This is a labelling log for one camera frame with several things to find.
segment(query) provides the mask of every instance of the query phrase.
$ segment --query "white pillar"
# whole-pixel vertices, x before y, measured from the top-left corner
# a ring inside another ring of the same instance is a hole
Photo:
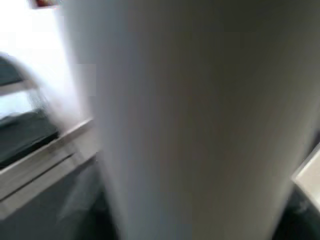
[[[317,8],[209,2],[64,1],[122,239],[270,239],[310,142]]]

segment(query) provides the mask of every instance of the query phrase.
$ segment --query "gray floor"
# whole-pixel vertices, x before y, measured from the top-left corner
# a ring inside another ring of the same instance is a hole
[[[1,240],[75,240],[96,234],[93,205],[103,196],[94,161],[42,192],[0,224]],[[86,224],[86,231],[79,232]]]

